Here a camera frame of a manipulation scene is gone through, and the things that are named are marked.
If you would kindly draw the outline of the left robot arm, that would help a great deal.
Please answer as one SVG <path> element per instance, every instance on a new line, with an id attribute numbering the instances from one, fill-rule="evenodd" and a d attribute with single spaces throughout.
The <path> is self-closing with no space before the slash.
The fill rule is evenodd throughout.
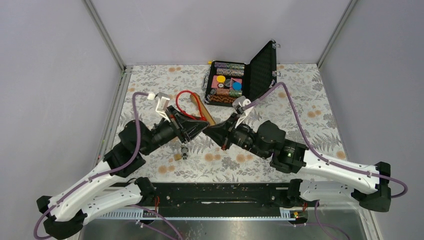
<path id="1" fill-rule="evenodd" d="M 37 223 L 43 224 L 48 238 L 64 240 L 103 214 L 129 205 L 152 204 L 156 190 L 147 177 L 139 177 L 112 193 L 98 194 L 141 168 L 146 163 L 144 156 L 175 138 L 188 143 L 209 125 L 173 106 L 166 108 L 164 117 L 152 129 L 137 118 L 128 122 L 118 134 L 119 143 L 86 176 L 60 194 L 37 199 L 38 210 L 43 214 Z"/>

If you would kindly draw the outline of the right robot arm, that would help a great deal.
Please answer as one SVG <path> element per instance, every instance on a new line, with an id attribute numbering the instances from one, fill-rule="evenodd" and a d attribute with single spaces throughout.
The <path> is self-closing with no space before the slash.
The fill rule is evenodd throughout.
<path id="1" fill-rule="evenodd" d="M 257 130 L 237 122 L 234 113 L 226 121 L 207 127 L 203 133 L 222 150 L 236 145 L 262 159 L 270 159 L 269 165 L 278 172 L 328 179 L 324 182 L 291 180 L 295 187 L 286 193 L 291 205 L 318 200 L 357 201 L 360 207 L 370 211 L 389 211 L 392 197 L 387 179 L 391 170 L 388 163 L 364 165 L 343 162 L 286 139 L 286 132 L 269 120 L 260 124 Z"/>

